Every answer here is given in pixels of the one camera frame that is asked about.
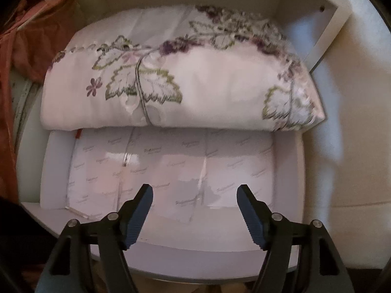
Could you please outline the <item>cotton swab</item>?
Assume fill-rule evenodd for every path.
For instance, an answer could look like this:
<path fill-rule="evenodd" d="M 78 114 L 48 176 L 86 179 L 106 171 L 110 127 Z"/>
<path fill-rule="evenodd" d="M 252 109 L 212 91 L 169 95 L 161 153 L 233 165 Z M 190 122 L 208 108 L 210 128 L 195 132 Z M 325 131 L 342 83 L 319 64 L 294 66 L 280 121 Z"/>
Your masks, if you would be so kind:
<path fill-rule="evenodd" d="M 82 213 L 82 212 L 80 212 L 80 211 L 77 211 L 77 210 L 75 210 L 75 209 L 73 209 L 73 208 L 70 208 L 70 207 L 66 206 L 65 209 L 68 210 L 68 211 L 70 211 L 71 213 L 73 213 L 73 214 L 75 214 L 75 215 L 78 215 L 78 216 L 84 218 L 84 219 L 89 219 L 89 216 L 88 216 L 88 215 L 86 215 L 86 214 L 84 214 L 84 213 Z"/>

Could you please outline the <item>white open drawer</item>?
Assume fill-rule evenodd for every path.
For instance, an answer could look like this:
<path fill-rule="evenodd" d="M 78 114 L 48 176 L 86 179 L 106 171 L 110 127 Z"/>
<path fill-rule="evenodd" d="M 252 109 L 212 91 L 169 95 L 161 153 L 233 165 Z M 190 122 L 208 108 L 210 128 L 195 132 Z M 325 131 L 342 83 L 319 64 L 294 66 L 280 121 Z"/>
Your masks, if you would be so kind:
<path fill-rule="evenodd" d="M 22 153 L 40 177 L 26 211 L 54 235 L 73 218 L 99 220 L 144 183 L 153 202 L 125 258 L 132 271 L 165 281 L 256 278 L 264 252 L 237 205 L 248 185 L 287 219 L 304 210 L 304 148 L 298 132 L 101 128 L 53 131 Z"/>

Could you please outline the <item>glossy color paper sheets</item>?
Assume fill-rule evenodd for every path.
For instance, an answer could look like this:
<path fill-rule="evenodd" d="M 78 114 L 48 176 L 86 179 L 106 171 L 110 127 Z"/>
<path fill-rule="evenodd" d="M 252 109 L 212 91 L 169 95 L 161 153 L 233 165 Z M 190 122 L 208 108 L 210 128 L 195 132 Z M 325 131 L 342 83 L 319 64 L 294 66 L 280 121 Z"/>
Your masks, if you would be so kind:
<path fill-rule="evenodd" d="M 233 208 L 247 185 L 267 204 L 274 194 L 271 133 L 185 128 L 78 131 L 66 204 L 98 220 L 153 189 L 152 211 L 188 223 L 196 208 Z"/>

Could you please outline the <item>white floral embroidered pillow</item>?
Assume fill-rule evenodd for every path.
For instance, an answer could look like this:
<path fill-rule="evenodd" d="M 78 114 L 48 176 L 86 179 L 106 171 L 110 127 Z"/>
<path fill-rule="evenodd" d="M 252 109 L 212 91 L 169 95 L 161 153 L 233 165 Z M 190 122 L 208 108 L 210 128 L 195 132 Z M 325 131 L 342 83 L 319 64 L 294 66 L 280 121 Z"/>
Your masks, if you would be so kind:
<path fill-rule="evenodd" d="M 273 21 L 208 5 L 131 9 L 77 31 L 48 68 L 40 111 L 49 130 L 306 130 L 325 117 Z"/>

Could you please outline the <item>red blanket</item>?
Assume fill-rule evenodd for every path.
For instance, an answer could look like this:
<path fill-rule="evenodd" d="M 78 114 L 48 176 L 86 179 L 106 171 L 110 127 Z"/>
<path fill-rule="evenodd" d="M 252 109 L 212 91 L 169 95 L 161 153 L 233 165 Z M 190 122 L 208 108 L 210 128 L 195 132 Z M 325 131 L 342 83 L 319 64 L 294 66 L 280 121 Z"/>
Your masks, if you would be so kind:
<path fill-rule="evenodd" d="M 77 0 L 20 0 L 1 6 L 1 197 L 12 202 L 19 195 L 10 72 L 14 67 L 43 84 L 48 68 L 80 27 L 76 9 Z"/>

